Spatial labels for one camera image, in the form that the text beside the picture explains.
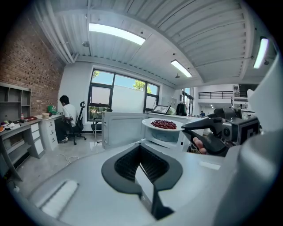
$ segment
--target red brick wall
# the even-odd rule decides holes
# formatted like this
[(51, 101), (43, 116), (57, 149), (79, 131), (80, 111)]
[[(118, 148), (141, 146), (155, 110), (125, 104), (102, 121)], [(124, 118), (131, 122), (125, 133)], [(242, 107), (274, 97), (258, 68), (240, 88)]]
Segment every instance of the red brick wall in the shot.
[(31, 115), (38, 115), (57, 106), (64, 66), (33, 12), (24, 12), (2, 46), (0, 81), (31, 88)]

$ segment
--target chair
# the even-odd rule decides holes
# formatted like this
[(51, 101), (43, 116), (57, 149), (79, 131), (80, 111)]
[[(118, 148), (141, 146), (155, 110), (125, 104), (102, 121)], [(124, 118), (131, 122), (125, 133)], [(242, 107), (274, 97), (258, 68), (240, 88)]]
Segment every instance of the chair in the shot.
[(98, 124), (99, 122), (101, 122), (102, 119), (101, 118), (93, 118), (93, 124), (91, 125), (92, 128), (92, 133), (96, 139), (96, 142), (99, 143), (99, 141), (97, 141), (97, 136), (96, 136), (96, 132), (102, 132), (102, 124)]
[(72, 137), (74, 137), (74, 145), (76, 145), (76, 139), (75, 137), (83, 137), (84, 140), (86, 140), (87, 138), (85, 136), (81, 135), (81, 131), (84, 129), (84, 125), (83, 125), (83, 117), (81, 117), (82, 112), (83, 112), (83, 108), (85, 107), (85, 102), (81, 102), (80, 103), (80, 114), (78, 116), (78, 119), (76, 121), (76, 126), (72, 127), (71, 121), (73, 120), (72, 118), (70, 118), (68, 120), (69, 126), (70, 126), (70, 135)]

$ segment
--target sky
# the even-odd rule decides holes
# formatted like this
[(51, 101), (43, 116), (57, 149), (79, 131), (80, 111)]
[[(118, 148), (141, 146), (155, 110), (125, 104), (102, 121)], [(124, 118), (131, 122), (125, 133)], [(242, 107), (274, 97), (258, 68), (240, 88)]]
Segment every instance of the sky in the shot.
[[(111, 73), (100, 72), (97, 77), (92, 79), (92, 82), (112, 85), (113, 76), (114, 75)], [(128, 87), (128, 88), (133, 89), (134, 88), (133, 85), (136, 83), (135, 81), (136, 80), (132, 78), (128, 78), (128, 77), (121, 76), (121, 75), (116, 75), (114, 85)], [(150, 84), (148, 84), (148, 86), (150, 87), (152, 94), (157, 94), (157, 86), (150, 85)]]

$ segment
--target fluorescent light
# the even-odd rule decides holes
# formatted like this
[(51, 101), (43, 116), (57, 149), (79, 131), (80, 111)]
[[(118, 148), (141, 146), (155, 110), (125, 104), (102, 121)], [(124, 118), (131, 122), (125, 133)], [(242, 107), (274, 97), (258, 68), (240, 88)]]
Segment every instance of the fluorescent light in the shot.
[(268, 39), (262, 38), (260, 40), (260, 49), (258, 50), (258, 54), (256, 57), (255, 64), (253, 65), (253, 68), (260, 68), (260, 65), (264, 59), (267, 47), (268, 47)]
[(177, 60), (173, 60), (171, 62), (176, 68), (178, 68), (184, 75), (187, 77), (191, 77), (191, 74), (182, 66)]
[(88, 24), (88, 30), (89, 31), (96, 31), (96, 32), (101, 32), (101, 33), (106, 33), (106, 34), (112, 34), (124, 39), (127, 39), (129, 41), (135, 42), (139, 45), (142, 45), (145, 41), (144, 38), (139, 37), (133, 33), (130, 33), (128, 31), (115, 28), (112, 26), (106, 26), (102, 24), (96, 24), (96, 23), (89, 23)]

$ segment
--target floor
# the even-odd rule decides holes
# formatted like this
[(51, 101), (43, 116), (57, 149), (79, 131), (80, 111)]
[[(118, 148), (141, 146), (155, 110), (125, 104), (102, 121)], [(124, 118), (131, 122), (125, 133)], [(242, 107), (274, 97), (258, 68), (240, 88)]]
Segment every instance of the floor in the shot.
[[(59, 170), (67, 166), (69, 158), (70, 162), (78, 158), (70, 158), (72, 156), (84, 157), (91, 154), (97, 154), (104, 149), (102, 143), (95, 142), (93, 134), (83, 134), (87, 140), (83, 138), (76, 139), (77, 145), (72, 140), (65, 144), (59, 144), (53, 151), (46, 152), (41, 159), (28, 157), (18, 168), (23, 181), (14, 181), (20, 188), (20, 193), (24, 197), (28, 197), (30, 193), (44, 180), (54, 175)], [(101, 141), (101, 136), (97, 137), (97, 141)]]

